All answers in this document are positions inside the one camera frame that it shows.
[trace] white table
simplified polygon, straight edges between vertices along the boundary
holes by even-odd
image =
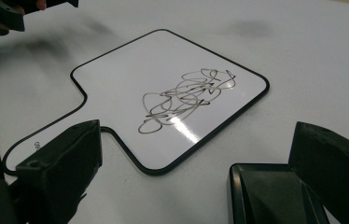
[[[296,121],[349,138],[349,5],[329,0],[80,1],[0,37],[0,150],[71,111],[70,72],[150,31],[172,30],[271,82],[266,96],[167,175],[141,173],[108,134],[71,223],[228,223],[236,162],[286,163]]]

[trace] small whiteboard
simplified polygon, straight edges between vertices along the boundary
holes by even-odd
[[[172,170],[269,89],[268,80],[167,30],[73,70],[81,106],[16,143],[9,170],[74,124],[100,120],[148,175]]]

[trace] black marker scribble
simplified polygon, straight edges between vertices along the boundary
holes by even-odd
[[[140,125],[139,133],[155,133],[163,125],[174,125],[186,119],[199,106],[210,105],[223,90],[232,89],[236,84],[235,75],[229,70],[219,72],[202,68],[181,78],[183,80],[171,90],[143,96],[147,119]]]

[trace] black border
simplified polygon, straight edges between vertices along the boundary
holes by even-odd
[[[135,38],[134,40],[124,44],[124,45],[121,45],[115,49],[112,49],[110,51],[108,51],[107,53],[104,53],[92,60],[89,60],[79,66],[77,66],[75,69],[73,69],[73,71],[71,72],[70,74],[70,78],[73,80],[73,82],[75,83],[76,87],[79,89],[79,91],[81,92],[81,94],[84,96],[84,101],[81,103],[81,105],[79,105],[76,109],[70,111],[69,113],[65,114],[64,116],[54,120],[52,123],[48,124],[47,126],[41,128],[40,130],[34,132],[34,133],[31,133],[29,135],[27,135],[26,137],[22,138],[20,141],[18,141],[17,143],[15,143],[5,154],[4,158],[3,158],[3,166],[4,166],[4,171],[6,174],[8,175],[16,175],[16,171],[11,171],[7,168],[7,158],[9,156],[9,154],[11,153],[11,151],[17,146],[19,145],[21,142],[25,141],[26,139],[34,136],[35,134],[37,133],[40,133],[44,130],[46,130],[48,127],[52,126],[53,124],[59,122],[60,120],[62,119],[65,119],[67,118],[68,116],[72,115],[73,113],[75,113],[76,111],[78,111],[88,100],[88,94],[82,89],[82,87],[78,84],[78,82],[76,81],[76,79],[74,78],[74,72],[81,66],[87,64],[87,63],[90,63],[94,60],[97,60],[103,56],[105,56],[106,54],[108,53],[111,53],[117,49],[120,49],[122,47],[125,47],[129,44],[131,44],[132,42],[138,40],[138,39],[141,39],[147,35],[151,35],[155,32],[168,32],[172,35],[176,35],[177,37],[180,37],[186,41],[188,41],[189,43],[191,44],[194,44],[196,45],[197,47],[200,47],[201,49],[205,49],[206,51],[210,52],[210,53],[213,53],[214,55],[216,55],[217,57],[221,58],[221,59],[224,59],[230,63],[233,63],[241,68],[243,68],[244,70],[258,76],[258,77],[261,77],[265,83],[266,83],[266,88],[264,91],[262,91],[259,95],[257,95],[253,100],[251,100],[249,103],[247,103],[244,107],[242,107],[241,109],[239,109],[237,112],[235,112],[232,116],[230,116],[228,119],[226,119],[223,123],[221,123],[220,125],[218,125],[213,131],[211,131],[209,134],[207,134],[203,139],[201,139],[197,144],[195,144],[193,147],[191,147],[189,150],[187,150],[185,153],[183,153],[181,156],[179,156],[177,159],[175,159],[174,161],[172,161],[170,164],[168,164],[167,166],[163,167],[163,168],[160,168],[160,169],[149,169],[149,168],[146,168],[142,163],[140,163],[140,161],[138,159],[136,159],[136,157],[132,154],[132,152],[129,150],[129,148],[125,145],[125,143],[121,140],[121,138],[119,137],[119,135],[111,128],[109,127],[101,127],[101,131],[103,133],[111,133],[114,138],[119,142],[119,144],[122,146],[122,148],[124,149],[124,151],[126,152],[126,154],[131,158],[131,160],[133,161],[133,163],[137,166],[137,168],[139,168],[143,173],[147,174],[147,175],[164,175],[168,172],[170,172],[171,170],[173,170],[178,164],[180,164],[183,160],[185,160],[187,157],[189,157],[192,153],[194,153],[198,148],[200,148],[201,146],[203,146],[206,142],[208,142],[210,139],[212,139],[216,134],[218,134],[221,130],[223,130],[225,127],[227,127],[231,122],[233,122],[235,119],[237,119],[242,113],[245,112],[246,109],[248,109],[251,105],[253,105],[256,101],[258,101],[263,95],[265,95],[269,88],[270,88],[270,82],[268,81],[268,79],[264,76],[262,76],[261,74],[255,72],[255,71],[252,71],[238,63],[235,63],[213,51],[211,51],[210,49],[207,49],[199,44],[196,44],[195,42],[192,42],[188,39],[186,39],[185,37],[181,36],[181,35],[178,35],[178,34],[175,34],[174,32],[170,31],[170,30],[166,30],[166,29],[158,29],[158,30],[155,30],[155,31],[152,31],[152,32],[149,32],[145,35],[142,35],[142,36],[139,36],[137,38]]]

